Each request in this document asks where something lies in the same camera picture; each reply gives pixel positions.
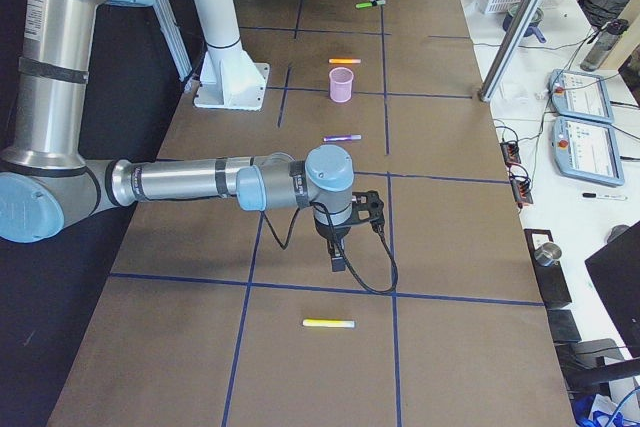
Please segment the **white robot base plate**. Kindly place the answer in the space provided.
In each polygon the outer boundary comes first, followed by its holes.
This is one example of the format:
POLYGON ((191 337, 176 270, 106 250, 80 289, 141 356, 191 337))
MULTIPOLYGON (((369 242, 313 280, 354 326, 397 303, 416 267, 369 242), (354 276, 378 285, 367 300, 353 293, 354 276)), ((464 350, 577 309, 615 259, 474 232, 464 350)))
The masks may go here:
POLYGON ((254 62, 246 51, 228 58, 205 54, 194 105, 203 109, 258 111, 270 74, 268 63, 254 62))

